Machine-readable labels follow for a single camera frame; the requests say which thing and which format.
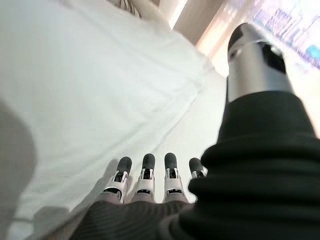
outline white bed sheet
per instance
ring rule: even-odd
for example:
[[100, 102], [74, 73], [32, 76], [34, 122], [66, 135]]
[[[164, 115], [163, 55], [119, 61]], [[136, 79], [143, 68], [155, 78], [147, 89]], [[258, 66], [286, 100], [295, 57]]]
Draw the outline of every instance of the white bed sheet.
[[8, 239], [37, 238], [85, 208], [112, 159], [130, 156], [135, 180], [211, 67], [104, 0], [1, 1], [0, 29], [1, 239], [8, 219]]

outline white fabric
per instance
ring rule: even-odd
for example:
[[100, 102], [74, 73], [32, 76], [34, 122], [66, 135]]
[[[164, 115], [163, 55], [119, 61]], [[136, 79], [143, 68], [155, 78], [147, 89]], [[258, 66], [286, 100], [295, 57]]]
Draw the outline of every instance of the white fabric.
[[[0, 30], [0, 102], [31, 133], [36, 155], [8, 239], [30, 236], [43, 207], [71, 211], [112, 159], [130, 156], [135, 180], [144, 154], [187, 111], [211, 67], [180, 34], [104, 0], [0, 1]], [[51, 217], [40, 219], [34, 238], [57, 226]]]

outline ribbed black fabric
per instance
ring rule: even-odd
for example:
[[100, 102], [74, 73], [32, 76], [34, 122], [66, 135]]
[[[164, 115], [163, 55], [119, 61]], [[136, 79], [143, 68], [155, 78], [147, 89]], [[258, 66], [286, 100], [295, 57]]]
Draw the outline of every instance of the ribbed black fabric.
[[159, 222], [186, 205], [181, 201], [164, 204], [139, 201], [124, 205], [98, 201], [89, 208], [70, 239], [155, 240]]

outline mattress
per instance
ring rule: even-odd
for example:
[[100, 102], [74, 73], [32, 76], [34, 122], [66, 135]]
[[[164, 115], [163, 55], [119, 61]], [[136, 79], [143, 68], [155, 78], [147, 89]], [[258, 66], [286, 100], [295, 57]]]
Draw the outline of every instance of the mattress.
[[0, 239], [37, 239], [63, 224], [123, 156], [132, 192], [144, 154], [158, 169], [175, 152], [184, 169], [205, 149], [180, 154], [195, 144], [182, 142], [196, 122], [177, 148], [163, 145], [208, 76], [220, 78], [179, 33], [104, 0], [1, 1], [0, 29]]

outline silver metal joint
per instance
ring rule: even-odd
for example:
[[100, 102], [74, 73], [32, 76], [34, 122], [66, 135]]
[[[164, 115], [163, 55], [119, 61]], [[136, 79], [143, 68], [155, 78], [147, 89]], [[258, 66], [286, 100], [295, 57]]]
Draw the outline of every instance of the silver metal joint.
[[123, 204], [124, 197], [127, 191], [127, 181], [128, 181], [128, 173], [125, 171], [119, 172], [118, 170], [115, 172], [113, 177], [110, 178], [106, 187], [104, 188], [104, 192], [112, 192], [115, 193], [119, 197], [119, 201]]
[[265, 91], [294, 93], [280, 50], [271, 46], [252, 25], [239, 27], [241, 37], [228, 50], [227, 100], [232, 102]]

